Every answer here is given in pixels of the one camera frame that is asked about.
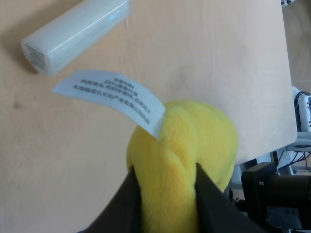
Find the wooden table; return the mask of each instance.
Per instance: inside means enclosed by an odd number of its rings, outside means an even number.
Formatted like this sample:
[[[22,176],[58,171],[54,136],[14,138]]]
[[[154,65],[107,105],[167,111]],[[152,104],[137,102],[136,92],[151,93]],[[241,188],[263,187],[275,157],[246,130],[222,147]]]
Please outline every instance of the wooden table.
[[[295,141],[278,0],[136,0],[129,29],[118,26],[54,79],[35,73],[21,39],[78,2],[0,1],[0,232],[78,231],[126,175],[135,123],[52,93],[77,69],[123,73],[163,102],[217,106],[238,127],[237,163]]]

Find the plush fabric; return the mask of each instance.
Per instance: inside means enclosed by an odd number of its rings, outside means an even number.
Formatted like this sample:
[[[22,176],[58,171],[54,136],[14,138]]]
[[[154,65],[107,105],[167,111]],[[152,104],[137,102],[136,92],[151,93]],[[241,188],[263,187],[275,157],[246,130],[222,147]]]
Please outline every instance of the plush fabric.
[[[127,166],[134,166],[141,189],[142,233],[197,233],[196,163],[224,191],[238,134],[228,117],[206,103],[183,100],[165,106],[159,139],[138,126],[127,150]]]

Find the white plastic container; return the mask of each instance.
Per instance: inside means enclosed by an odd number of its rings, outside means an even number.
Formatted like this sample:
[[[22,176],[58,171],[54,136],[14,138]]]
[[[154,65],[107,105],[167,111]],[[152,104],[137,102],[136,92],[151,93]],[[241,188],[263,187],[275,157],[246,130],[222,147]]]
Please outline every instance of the white plastic container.
[[[127,19],[131,3],[131,0],[84,0],[22,40],[26,59],[39,72],[54,76]]]

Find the stuffed toy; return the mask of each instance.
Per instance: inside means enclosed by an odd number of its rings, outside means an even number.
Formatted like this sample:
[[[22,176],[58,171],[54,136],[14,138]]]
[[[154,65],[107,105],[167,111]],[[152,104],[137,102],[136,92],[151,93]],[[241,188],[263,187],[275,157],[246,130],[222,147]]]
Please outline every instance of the stuffed toy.
[[[224,191],[238,151],[238,133],[217,108],[189,100],[165,104],[159,139],[137,126],[127,149],[141,194],[141,232],[198,233],[196,163]]]

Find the floor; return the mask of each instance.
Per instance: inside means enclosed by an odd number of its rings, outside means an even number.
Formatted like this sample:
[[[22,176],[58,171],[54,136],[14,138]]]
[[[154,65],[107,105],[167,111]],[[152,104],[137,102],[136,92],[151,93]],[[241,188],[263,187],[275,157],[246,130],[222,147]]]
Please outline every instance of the floor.
[[[296,0],[283,17],[292,84],[311,93],[311,1]]]

